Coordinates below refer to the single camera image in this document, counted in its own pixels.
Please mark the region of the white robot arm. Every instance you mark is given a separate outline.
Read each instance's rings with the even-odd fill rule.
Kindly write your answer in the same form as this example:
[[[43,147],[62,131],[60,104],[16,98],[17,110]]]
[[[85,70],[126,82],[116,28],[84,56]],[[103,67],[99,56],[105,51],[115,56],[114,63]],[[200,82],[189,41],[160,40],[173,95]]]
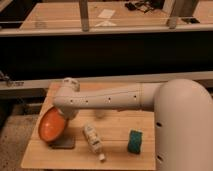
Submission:
[[[213,98],[193,80],[82,91],[65,78],[53,105],[70,118],[79,109],[152,111],[156,171],[213,171]]]

